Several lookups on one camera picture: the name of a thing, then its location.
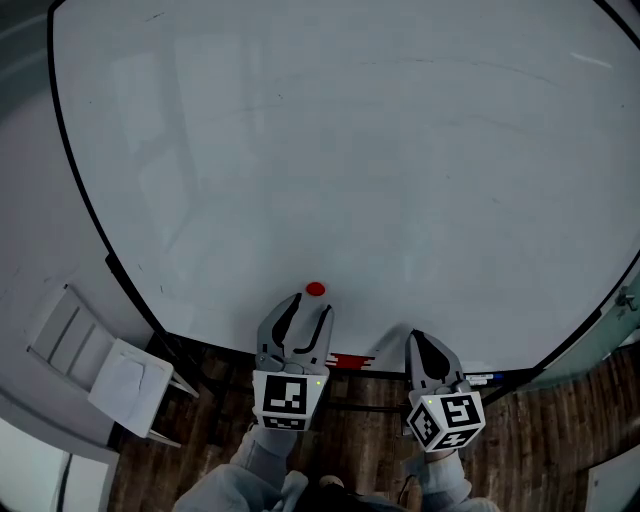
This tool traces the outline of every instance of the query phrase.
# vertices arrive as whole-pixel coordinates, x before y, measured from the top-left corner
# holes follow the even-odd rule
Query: red magnet
[[[321,297],[326,291],[322,283],[313,282],[307,285],[307,293],[313,297]]]

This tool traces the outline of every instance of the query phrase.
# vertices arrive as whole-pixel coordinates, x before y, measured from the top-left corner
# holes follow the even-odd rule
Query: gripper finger
[[[278,304],[258,327],[257,351],[284,358],[283,341],[298,311],[301,293],[296,293]]]

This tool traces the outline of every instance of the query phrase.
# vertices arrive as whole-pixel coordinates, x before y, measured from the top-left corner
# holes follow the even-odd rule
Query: gray sleeve
[[[484,498],[468,499],[471,483],[464,478],[458,452],[438,461],[425,463],[424,455],[410,459],[405,467],[415,475],[422,489],[422,512],[499,512]]]
[[[254,427],[229,464],[202,478],[176,503],[174,512],[262,512],[282,499],[286,459],[295,432]]]

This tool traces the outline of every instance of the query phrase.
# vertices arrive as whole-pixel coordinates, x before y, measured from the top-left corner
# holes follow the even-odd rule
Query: black whiteboard border
[[[600,7],[604,13],[609,16],[613,22],[618,25],[618,27],[629,37],[631,42],[638,48],[640,51],[640,39],[633,32],[633,30],[627,25],[627,23],[620,17],[620,15],[606,2],[606,0],[593,0],[598,7]],[[177,336],[168,332],[160,323],[160,321],[153,314],[147,303],[142,298],[142,295],[135,287],[131,279],[129,278],[124,266],[118,259],[115,251],[111,243],[109,242],[109,238],[107,237],[102,225],[100,224],[100,220],[89,200],[89,196],[82,182],[82,178],[80,176],[80,172],[78,171],[78,166],[76,164],[75,158],[73,156],[73,151],[71,150],[71,144],[69,142],[69,136],[67,134],[67,129],[64,124],[64,117],[62,115],[62,108],[60,106],[60,97],[58,94],[58,84],[56,80],[56,69],[55,69],[55,59],[54,59],[54,47],[53,47],[53,30],[54,30],[54,15],[55,11],[58,7],[60,7],[65,0],[55,0],[49,10],[47,12],[47,60],[49,64],[49,82],[51,85],[51,96],[53,98],[53,106],[55,109],[56,120],[58,122],[58,128],[60,130],[60,137],[62,138],[62,143],[64,145],[64,150],[67,155],[67,160],[69,161],[69,167],[71,167],[71,172],[73,173],[73,177],[76,181],[76,185],[78,186],[78,190],[80,191],[80,195],[82,196],[82,200],[89,212],[89,216],[93,221],[93,224],[102,239],[102,243],[104,243],[109,255],[107,256],[107,264],[111,269],[114,277],[118,281],[118,284],[122,287],[124,292],[129,297],[129,300],[133,303],[133,305],[138,309],[142,317],[147,321],[147,323],[151,326],[151,328],[155,331],[155,333],[160,337],[160,339],[165,343],[171,345],[172,342],[176,341]],[[508,373],[513,375],[513,378],[509,379],[508,382],[505,383],[504,386],[499,388],[497,391],[494,391],[490,395],[486,396],[483,399],[483,404],[486,406],[490,403],[495,402],[496,400],[502,398],[507,393],[514,391],[519,386],[522,386],[535,377],[540,375],[545,367],[552,363],[555,359],[557,359],[560,355],[562,355],[565,351],[571,348],[602,316],[602,307],[604,304],[613,296],[616,290],[620,287],[624,279],[627,277],[629,272],[633,266],[637,263],[640,258],[640,251],[633,258],[627,269],[624,271],[620,279],[615,283],[611,291],[607,294],[607,296],[600,302],[598,307],[578,326],[578,328],[571,333],[567,339],[565,339],[558,347],[556,347],[548,356],[546,356],[542,361],[536,364],[532,368],[522,369],[522,370],[511,370],[505,372],[491,372],[491,373]],[[359,374],[363,377],[367,376],[369,372],[367,370],[359,371]],[[393,375],[393,372],[376,372],[378,374],[389,373]]]

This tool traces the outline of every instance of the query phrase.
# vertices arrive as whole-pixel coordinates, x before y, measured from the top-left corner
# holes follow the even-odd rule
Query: whiteboard
[[[255,352],[320,281],[331,353],[368,369],[402,371],[411,327],[467,372],[529,368],[640,249],[640,52],[592,2],[66,0],[53,48],[82,183],[169,332]]]

